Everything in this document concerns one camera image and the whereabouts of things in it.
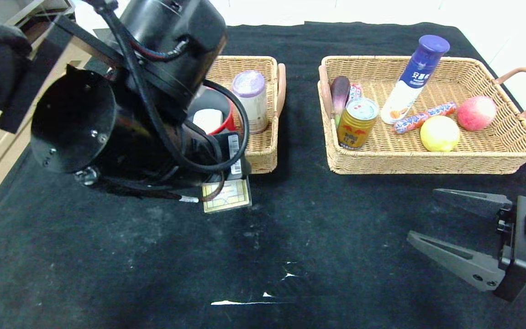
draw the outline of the white wall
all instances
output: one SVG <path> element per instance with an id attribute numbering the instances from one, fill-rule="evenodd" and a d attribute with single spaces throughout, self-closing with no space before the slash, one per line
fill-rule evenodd
<path id="1" fill-rule="evenodd" d="M 526 66 L 526 0 L 210 0 L 228 25 L 298 25 L 304 21 L 415 24 L 458 27 L 494 71 Z M 106 27 L 90 6 L 77 2 L 77 21 Z M 119 0 L 121 13 L 129 0 Z M 506 86 L 526 108 L 526 76 Z"/>

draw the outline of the blue cap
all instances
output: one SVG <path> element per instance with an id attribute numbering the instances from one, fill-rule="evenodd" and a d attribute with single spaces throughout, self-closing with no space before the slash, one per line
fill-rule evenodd
<path id="1" fill-rule="evenodd" d="M 449 50 L 449 42 L 441 36 L 424 35 L 419 38 L 419 47 L 413 53 L 418 62 L 428 61 L 427 65 L 436 65 L 438 60 Z"/>

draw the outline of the black tablecloth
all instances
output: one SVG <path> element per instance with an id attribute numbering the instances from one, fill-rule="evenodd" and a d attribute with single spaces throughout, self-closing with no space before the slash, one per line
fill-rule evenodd
<path id="1" fill-rule="evenodd" d="M 411 229 L 488 254 L 491 219 L 431 190 L 526 196 L 513 175 L 336 175 L 316 83 L 328 55 L 408 55 L 426 33 L 480 58 L 454 27 L 307 23 L 230 27 L 225 54 L 287 65 L 279 165 L 252 208 L 206 215 L 88 190 L 29 151 L 0 187 L 0 328 L 526 328 L 526 289 L 479 293 L 410 246 Z M 263 297 L 263 294 L 275 296 Z M 283 302 L 213 306 L 211 302 Z"/>

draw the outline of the eggplant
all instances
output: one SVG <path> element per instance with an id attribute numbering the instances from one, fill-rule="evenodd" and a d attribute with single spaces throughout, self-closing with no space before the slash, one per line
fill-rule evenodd
<path id="1" fill-rule="evenodd" d="M 346 107 L 349 93 L 350 81 L 347 77 L 340 75 L 332 81 L 330 94 L 332 95 L 332 109 L 334 110 L 334 118 L 336 121 L 340 121 L 340 116 Z"/>

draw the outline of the candy wrapper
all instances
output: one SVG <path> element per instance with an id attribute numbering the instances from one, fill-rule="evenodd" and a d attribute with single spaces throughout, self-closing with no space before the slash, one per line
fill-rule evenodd
<path id="1" fill-rule="evenodd" d="M 430 108 L 427 111 L 419 112 L 418 114 L 412 115 L 410 117 L 407 117 L 405 119 L 401 119 L 395 122 L 395 125 L 393 125 L 393 130 L 396 131 L 397 133 L 406 133 L 407 131 L 412 131 L 413 129 L 417 129 L 421 127 L 427 119 L 435 115 L 450 115 L 454 113 L 455 110 L 456 110 L 456 103 L 447 102 L 440 106 Z"/>
<path id="2" fill-rule="evenodd" d="M 351 84 L 350 85 L 350 94 L 348 96 L 348 101 L 350 102 L 351 100 L 355 99 L 355 98 L 359 98 L 363 96 L 363 89 L 361 88 L 361 85 L 359 84 Z"/>

